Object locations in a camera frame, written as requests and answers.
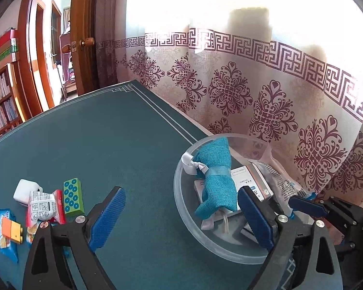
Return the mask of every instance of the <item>yellow block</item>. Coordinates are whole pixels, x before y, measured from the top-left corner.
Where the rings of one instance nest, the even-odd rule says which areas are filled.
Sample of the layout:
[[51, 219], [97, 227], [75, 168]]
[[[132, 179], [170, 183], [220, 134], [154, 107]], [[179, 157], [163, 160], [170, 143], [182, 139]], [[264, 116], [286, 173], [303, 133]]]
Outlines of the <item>yellow block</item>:
[[12, 221], [11, 224], [11, 240], [15, 243], [22, 243], [23, 237], [22, 237], [22, 228], [20, 227], [20, 224], [17, 222]]

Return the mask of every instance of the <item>green table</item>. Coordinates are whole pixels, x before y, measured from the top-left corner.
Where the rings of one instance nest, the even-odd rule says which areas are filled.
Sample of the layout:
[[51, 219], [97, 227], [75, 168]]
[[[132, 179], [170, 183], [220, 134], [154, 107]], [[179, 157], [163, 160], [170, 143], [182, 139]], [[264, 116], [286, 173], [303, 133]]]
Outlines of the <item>green table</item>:
[[[117, 289], [245, 289], [259, 266], [205, 249], [174, 202], [176, 165], [205, 136], [137, 81], [80, 96], [0, 139], [0, 208], [10, 208], [24, 226], [26, 208], [12, 198], [20, 179], [51, 193], [78, 177], [86, 213], [121, 186], [126, 207], [96, 252]], [[28, 250], [26, 243], [18, 246], [18, 264], [0, 253], [0, 276], [18, 290]], [[78, 289], [85, 289], [73, 257], [68, 261]]]

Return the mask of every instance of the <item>red box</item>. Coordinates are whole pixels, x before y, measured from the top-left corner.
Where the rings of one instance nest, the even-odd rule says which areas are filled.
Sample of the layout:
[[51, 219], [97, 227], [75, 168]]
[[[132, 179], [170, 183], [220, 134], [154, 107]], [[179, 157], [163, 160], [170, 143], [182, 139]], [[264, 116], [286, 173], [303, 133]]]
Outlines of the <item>red box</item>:
[[11, 38], [17, 38], [17, 30], [10, 28], [0, 37], [0, 47], [5, 44]]

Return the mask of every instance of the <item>door knob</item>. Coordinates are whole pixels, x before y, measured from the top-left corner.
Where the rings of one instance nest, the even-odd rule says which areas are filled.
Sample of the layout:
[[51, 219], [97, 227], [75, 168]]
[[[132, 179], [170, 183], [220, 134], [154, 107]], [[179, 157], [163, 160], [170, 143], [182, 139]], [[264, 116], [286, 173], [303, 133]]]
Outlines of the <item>door knob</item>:
[[71, 45], [64, 45], [63, 47], [62, 47], [62, 53], [63, 54], [68, 54], [68, 53], [70, 53], [71, 52]]
[[86, 38], [85, 40], [80, 40], [79, 44], [81, 45], [81, 49], [83, 49], [83, 47], [90, 47], [92, 45], [94, 45], [94, 38]]

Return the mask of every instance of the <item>window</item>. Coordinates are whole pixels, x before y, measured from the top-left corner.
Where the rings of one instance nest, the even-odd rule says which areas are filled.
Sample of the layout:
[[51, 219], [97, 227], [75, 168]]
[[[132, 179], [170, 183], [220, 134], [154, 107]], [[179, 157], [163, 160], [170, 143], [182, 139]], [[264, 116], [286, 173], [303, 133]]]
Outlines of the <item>window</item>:
[[51, 54], [53, 56], [53, 64], [61, 61], [59, 36], [61, 34], [61, 14], [56, 7], [54, 0], [51, 5]]

